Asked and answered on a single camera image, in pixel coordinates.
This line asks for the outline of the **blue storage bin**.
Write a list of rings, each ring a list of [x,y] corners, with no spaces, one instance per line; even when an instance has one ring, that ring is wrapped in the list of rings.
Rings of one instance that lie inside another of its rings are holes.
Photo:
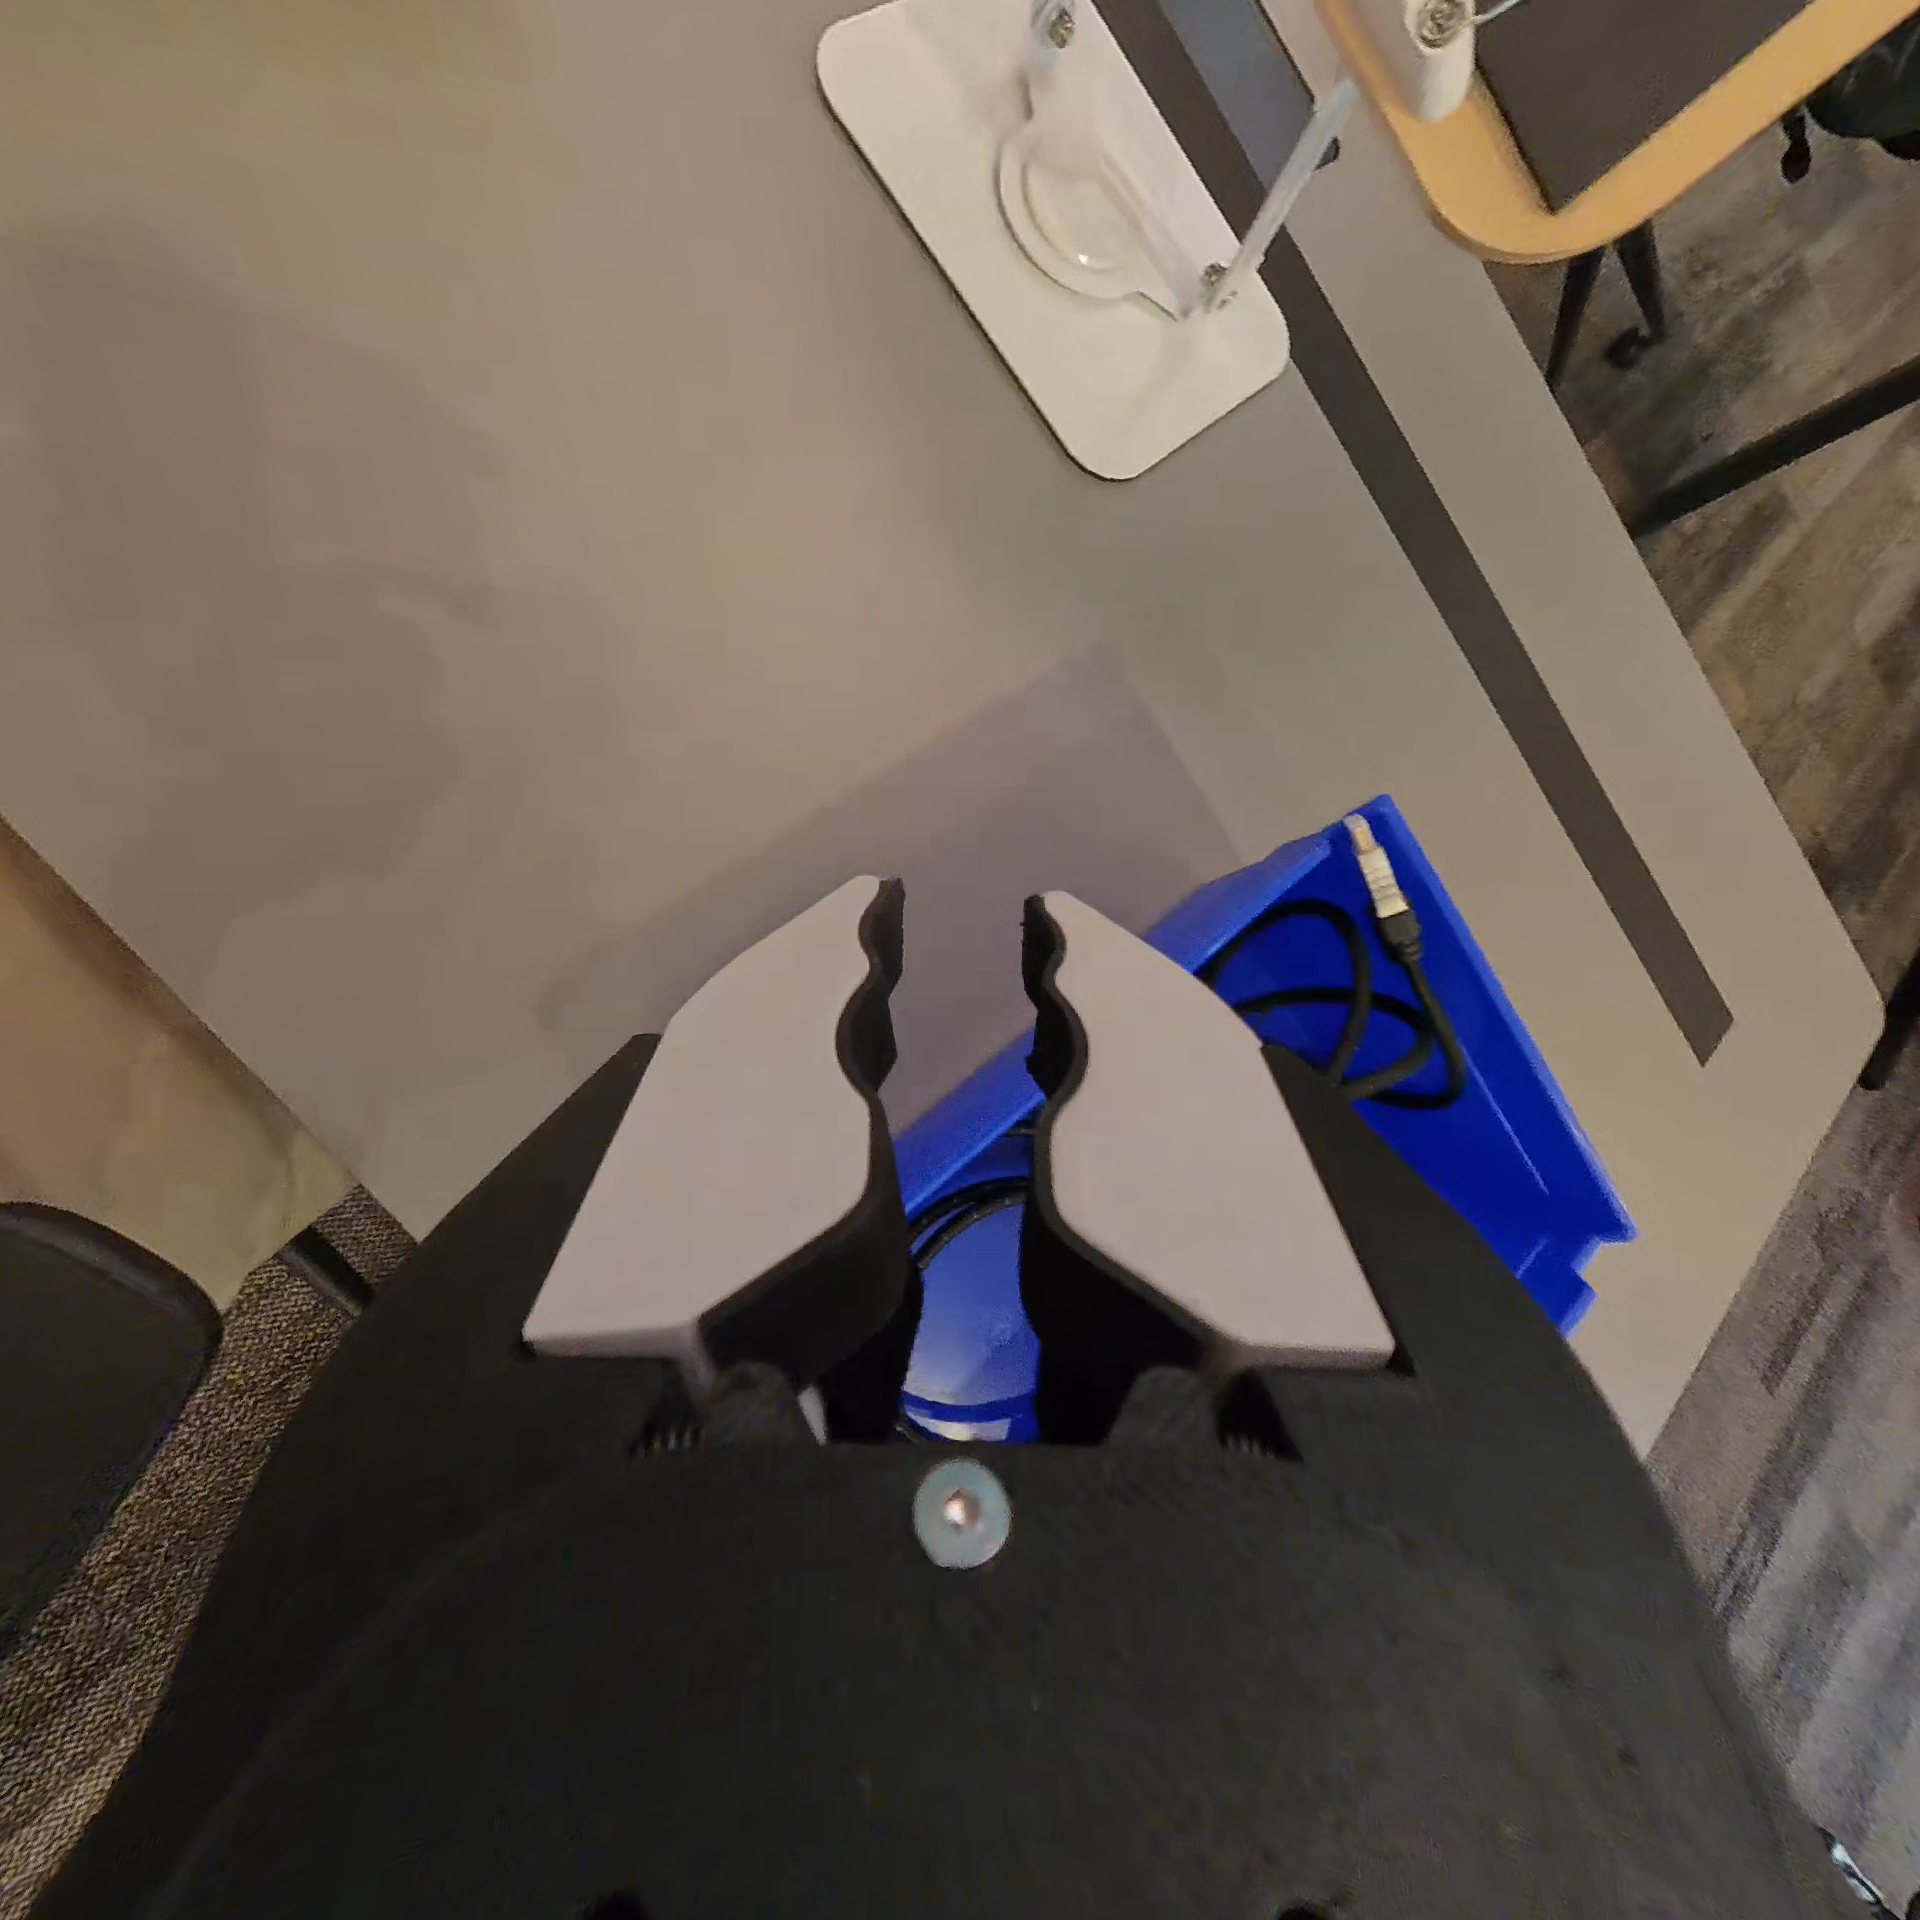
[[[1573,1336],[1600,1247],[1633,1243],[1554,1070],[1389,796],[1197,887],[1145,942],[1258,1040],[1329,1073],[1356,1117],[1461,1216]],[[1030,1439],[1038,1336],[1017,1211],[1041,1093],[1030,1029],[894,1136],[925,1319],[901,1387],[911,1439]]]

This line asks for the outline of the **wood-framed black panel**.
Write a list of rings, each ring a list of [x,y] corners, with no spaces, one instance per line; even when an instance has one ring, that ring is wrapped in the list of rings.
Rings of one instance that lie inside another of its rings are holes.
[[[1313,7],[1437,232],[1549,269],[1652,221],[1909,0]]]

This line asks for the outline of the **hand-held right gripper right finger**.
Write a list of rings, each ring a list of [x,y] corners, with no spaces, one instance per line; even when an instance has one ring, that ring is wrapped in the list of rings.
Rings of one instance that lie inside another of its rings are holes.
[[[1097,1444],[1159,1367],[1371,1376],[1389,1319],[1233,1005],[1073,891],[1024,905],[1041,1093],[1017,1228],[1038,1434]]]

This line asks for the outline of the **white panel stand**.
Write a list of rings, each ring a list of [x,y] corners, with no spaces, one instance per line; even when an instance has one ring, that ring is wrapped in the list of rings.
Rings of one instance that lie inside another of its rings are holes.
[[[906,0],[821,37],[824,103],[975,327],[1097,482],[1279,382],[1265,259],[1356,96],[1457,113],[1505,7],[1353,7],[1313,90],[1268,7]]]

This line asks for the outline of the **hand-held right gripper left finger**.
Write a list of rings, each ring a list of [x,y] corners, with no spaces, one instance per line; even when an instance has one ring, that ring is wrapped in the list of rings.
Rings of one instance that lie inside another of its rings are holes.
[[[713,968],[660,1029],[525,1310],[538,1359],[734,1367],[815,1397],[830,1439],[884,1444],[918,1327],[884,1082],[901,879],[856,873]]]

